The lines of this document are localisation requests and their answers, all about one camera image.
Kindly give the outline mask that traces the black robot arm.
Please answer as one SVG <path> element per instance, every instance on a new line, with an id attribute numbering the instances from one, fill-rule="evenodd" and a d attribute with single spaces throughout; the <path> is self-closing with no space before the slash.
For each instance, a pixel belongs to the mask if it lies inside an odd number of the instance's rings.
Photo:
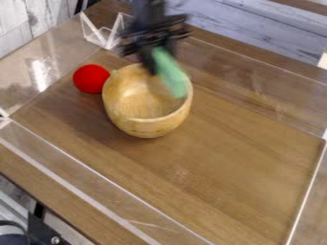
<path id="1" fill-rule="evenodd" d="M 163 48 L 175 56 L 175 44 L 191 35 L 188 16 L 165 13 L 165 0 L 132 0 L 132 22 L 118 33 L 121 56 L 136 55 L 153 76 L 159 70 L 155 49 Z"/>

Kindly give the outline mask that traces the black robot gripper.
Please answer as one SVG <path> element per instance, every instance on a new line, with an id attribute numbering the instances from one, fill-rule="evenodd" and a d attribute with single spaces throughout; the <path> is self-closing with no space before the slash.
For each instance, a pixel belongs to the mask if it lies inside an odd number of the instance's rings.
<path id="1" fill-rule="evenodd" d="M 185 14 L 165 15 L 145 28 L 140 28 L 133 20 L 120 33 L 120 55 L 129 56 L 137 53 L 138 60 L 152 76 L 156 74 L 153 47 L 164 47 L 171 56 L 176 57 L 177 42 L 191 35 L 187 20 Z"/>

